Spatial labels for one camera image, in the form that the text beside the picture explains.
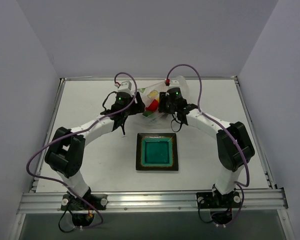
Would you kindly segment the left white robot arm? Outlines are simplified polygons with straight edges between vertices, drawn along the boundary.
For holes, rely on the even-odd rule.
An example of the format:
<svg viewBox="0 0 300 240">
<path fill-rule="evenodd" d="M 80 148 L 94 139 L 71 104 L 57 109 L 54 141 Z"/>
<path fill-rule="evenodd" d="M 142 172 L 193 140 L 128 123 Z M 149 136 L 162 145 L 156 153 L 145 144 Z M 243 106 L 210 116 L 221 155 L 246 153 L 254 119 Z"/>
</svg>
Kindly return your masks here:
<svg viewBox="0 0 300 240">
<path fill-rule="evenodd" d="M 85 147 L 119 127 L 124 133 L 128 116 L 140 114 L 144 110 L 145 104 L 139 92 L 133 96 L 131 93 L 118 91 L 111 109 L 104 110 L 96 119 L 78 127 L 60 127 L 56 130 L 52 140 L 61 140 L 49 146 L 44 161 L 70 187 L 70 194 L 74 196 L 72 202 L 78 209 L 85 210 L 91 203 L 91 189 L 80 171 Z"/>
</svg>

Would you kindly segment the translucent plastic bag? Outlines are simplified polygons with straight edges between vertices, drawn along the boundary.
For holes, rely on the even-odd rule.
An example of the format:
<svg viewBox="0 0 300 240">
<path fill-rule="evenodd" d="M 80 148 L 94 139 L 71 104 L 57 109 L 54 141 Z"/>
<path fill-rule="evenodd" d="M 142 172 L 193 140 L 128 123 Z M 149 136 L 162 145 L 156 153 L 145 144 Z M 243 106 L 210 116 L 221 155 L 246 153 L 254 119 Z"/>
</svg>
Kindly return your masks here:
<svg viewBox="0 0 300 240">
<path fill-rule="evenodd" d="M 167 129 L 170 127 L 170 121 L 173 119 L 168 111 L 170 88 L 179 88 L 178 93 L 183 98 L 189 96 L 189 87 L 186 79 L 178 75 L 168 80 L 161 80 L 149 86 L 140 87 L 138 93 L 145 105 L 142 113 L 133 118 L 133 122 L 146 129 Z"/>
</svg>

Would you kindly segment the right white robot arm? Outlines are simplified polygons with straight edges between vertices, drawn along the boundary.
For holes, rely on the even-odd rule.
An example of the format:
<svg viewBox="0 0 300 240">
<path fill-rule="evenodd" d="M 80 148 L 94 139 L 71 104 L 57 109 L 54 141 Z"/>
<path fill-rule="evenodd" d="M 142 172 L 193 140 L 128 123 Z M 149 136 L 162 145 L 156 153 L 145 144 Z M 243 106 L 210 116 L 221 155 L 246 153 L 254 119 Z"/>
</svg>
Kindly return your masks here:
<svg viewBox="0 0 300 240">
<path fill-rule="evenodd" d="M 228 203 L 230 193 L 237 185 L 250 185 L 248 163 L 255 155 L 255 149 L 242 122 L 230 123 L 202 112 L 198 105 L 183 98 L 179 87 L 159 93 L 158 111 L 173 115 L 181 125 L 194 127 L 216 140 L 222 168 L 212 193 L 215 205 L 222 207 Z"/>
</svg>

